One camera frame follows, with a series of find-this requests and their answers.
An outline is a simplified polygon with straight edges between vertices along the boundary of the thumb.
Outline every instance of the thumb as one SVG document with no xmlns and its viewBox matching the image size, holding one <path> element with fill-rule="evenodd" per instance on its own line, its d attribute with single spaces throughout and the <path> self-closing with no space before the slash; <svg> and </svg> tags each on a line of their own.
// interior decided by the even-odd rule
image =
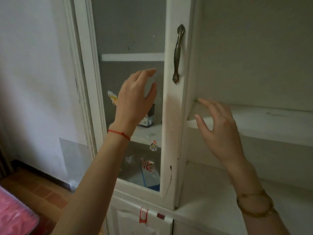
<svg viewBox="0 0 313 235">
<path fill-rule="evenodd" d="M 202 136 L 204 138 L 207 138 L 211 134 L 211 131 L 208 129 L 206 123 L 204 122 L 203 118 L 200 115 L 195 115 L 195 118 L 198 129 L 200 130 Z"/>
<path fill-rule="evenodd" d="M 149 93 L 145 99 L 145 105 L 147 107 L 147 109 L 146 109 L 147 112 L 150 110 L 150 108 L 151 108 L 151 106 L 154 103 L 154 100 L 156 98 L 156 94 L 157 94 L 157 87 L 156 87 L 157 85 L 156 84 L 157 84 L 156 82 L 154 82 L 152 84 L 151 89 L 150 89 L 150 91 L 149 91 Z"/>
</svg>

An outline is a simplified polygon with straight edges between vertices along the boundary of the person's left hand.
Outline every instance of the person's left hand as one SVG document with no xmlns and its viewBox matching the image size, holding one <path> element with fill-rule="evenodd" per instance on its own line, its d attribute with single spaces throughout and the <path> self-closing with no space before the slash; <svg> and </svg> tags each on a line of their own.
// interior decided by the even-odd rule
<svg viewBox="0 0 313 235">
<path fill-rule="evenodd" d="M 157 94 L 157 83 L 154 82 L 145 97 L 145 85 L 156 69 L 138 71 L 130 75 L 123 83 L 116 106 L 115 121 L 109 129 L 124 133 L 128 137 L 134 133 L 136 126 L 151 109 Z"/>
</svg>

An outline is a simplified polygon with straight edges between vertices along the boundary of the gold bracelet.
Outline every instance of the gold bracelet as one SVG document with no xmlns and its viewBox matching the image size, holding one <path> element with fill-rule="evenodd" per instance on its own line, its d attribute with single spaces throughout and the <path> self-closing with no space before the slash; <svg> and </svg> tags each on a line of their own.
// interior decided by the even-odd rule
<svg viewBox="0 0 313 235">
<path fill-rule="evenodd" d="M 239 199 L 241 198 L 247 198 L 248 196 L 263 196 L 269 199 L 269 208 L 268 210 L 266 210 L 265 212 L 262 213 L 253 213 L 250 212 L 246 209 L 244 209 L 240 203 L 239 203 Z M 263 217 L 267 217 L 273 213 L 277 213 L 276 209 L 274 208 L 274 201 L 272 200 L 272 198 L 265 192 L 265 190 L 262 190 L 260 193 L 256 193 L 256 194 L 242 194 L 240 196 L 237 196 L 237 205 L 239 207 L 239 209 L 241 210 L 242 213 L 253 217 L 253 218 L 263 218 Z"/>
</svg>

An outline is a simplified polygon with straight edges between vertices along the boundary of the bangle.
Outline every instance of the bangle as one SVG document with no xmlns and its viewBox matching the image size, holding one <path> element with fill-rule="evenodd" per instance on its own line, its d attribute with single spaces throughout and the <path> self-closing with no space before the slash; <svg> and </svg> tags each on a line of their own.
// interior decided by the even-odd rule
<svg viewBox="0 0 313 235">
<path fill-rule="evenodd" d="M 131 140 L 127 135 L 125 135 L 124 133 L 120 133 L 118 131 L 114 131 L 114 130 L 108 130 L 108 132 L 112 132 L 112 133 L 117 133 L 119 135 L 122 135 L 123 137 L 127 138 L 129 141 Z"/>
<path fill-rule="evenodd" d="M 241 198 L 247 198 L 249 196 L 263 196 L 269 199 L 269 208 L 262 212 L 262 213 L 254 213 L 254 212 L 250 212 L 246 209 L 244 209 L 240 203 L 239 203 L 239 199 Z M 239 207 L 239 209 L 241 210 L 242 213 L 253 217 L 253 218 L 263 218 L 263 217 L 267 217 L 273 213 L 277 213 L 276 209 L 274 208 L 274 201 L 272 200 L 272 198 L 265 192 L 265 190 L 262 190 L 260 193 L 256 193 L 256 194 L 242 194 L 240 196 L 237 196 L 237 205 Z"/>
</svg>

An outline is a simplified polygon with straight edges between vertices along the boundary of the pink fabric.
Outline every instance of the pink fabric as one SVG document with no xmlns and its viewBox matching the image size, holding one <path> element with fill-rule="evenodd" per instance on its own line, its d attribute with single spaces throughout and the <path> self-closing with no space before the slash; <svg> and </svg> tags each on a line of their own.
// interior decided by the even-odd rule
<svg viewBox="0 0 313 235">
<path fill-rule="evenodd" d="M 0 186 L 1 235 L 27 235 L 38 222 L 35 213 Z"/>
</svg>

